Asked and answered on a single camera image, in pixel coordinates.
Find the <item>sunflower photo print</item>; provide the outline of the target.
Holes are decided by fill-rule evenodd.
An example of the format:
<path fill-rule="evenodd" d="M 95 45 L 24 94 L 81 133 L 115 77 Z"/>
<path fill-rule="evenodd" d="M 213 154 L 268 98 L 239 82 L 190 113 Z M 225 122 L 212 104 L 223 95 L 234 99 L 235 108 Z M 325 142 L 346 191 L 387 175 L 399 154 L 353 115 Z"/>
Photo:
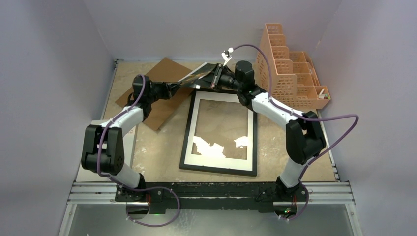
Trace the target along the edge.
<path fill-rule="evenodd" d="M 193 87 L 193 88 L 196 88 L 197 86 L 199 86 L 199 85 L 195 84 L 195 81 L 204 76 L 203 66 L 205 64 L 207 64 L 207 62 L 202 63 L 196 69 L 192 70 L 185 77 L 180 79 L 178 82 L 181 82 L 181 86 L 182 87 Z"/>

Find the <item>brown frame backing board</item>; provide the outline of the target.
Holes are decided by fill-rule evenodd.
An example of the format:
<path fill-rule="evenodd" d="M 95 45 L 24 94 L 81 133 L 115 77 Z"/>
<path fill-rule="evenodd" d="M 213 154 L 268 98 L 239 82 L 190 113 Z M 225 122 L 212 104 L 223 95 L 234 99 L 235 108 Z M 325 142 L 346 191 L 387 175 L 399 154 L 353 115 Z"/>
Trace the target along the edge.
<path fill-rule="evenodd" d="M 174 86 L 192 70 L 168 58 L 145 74 L 145 91 L 138 102 L 144 108 L 144 124 L 158 130 L 190 96 L 194 88 Z"/>

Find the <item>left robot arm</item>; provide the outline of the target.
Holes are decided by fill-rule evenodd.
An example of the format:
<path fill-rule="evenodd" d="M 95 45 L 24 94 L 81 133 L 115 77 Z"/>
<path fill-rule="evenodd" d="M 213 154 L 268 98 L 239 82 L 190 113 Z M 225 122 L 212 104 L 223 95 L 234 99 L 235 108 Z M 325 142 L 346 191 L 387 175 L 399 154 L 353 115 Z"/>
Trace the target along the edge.
<path fill-rule="evenodd" d="M 121 185 L 134 201 L 144 199 L 147 194 L 144 177 L 126 164 L 123 138 L 148 118 L 153 103 L 171 99 L 180 87 L 180 82 L 154 82 L 148 76 L 136 76 L 122 111 L 100 125 L 86 127 L 82 168 Z"/>

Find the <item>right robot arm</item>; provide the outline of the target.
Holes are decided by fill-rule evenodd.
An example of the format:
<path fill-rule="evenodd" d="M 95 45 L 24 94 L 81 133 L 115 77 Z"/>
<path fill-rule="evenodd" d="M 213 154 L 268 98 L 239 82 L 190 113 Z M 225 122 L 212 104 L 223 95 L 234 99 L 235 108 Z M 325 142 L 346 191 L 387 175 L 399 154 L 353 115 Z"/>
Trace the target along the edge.
<path fill-rule="evenodd" d="M 282 200 L 290 199 L 301 188 L 302 174 L 308 162 L 318 157 L 326 146 L 317 114 L 292 110 L 270 97 L 255 83 L 255 72 L 248 61 L 239 61 L 234 71 L 219 63 L 210 64 L 208 69 L 197 72 L 196 77 L 194 83 L 204 88 L 235 91 L 241 105 L 284 128 L 289 160 L 276 180 L 276 193 Z"/>

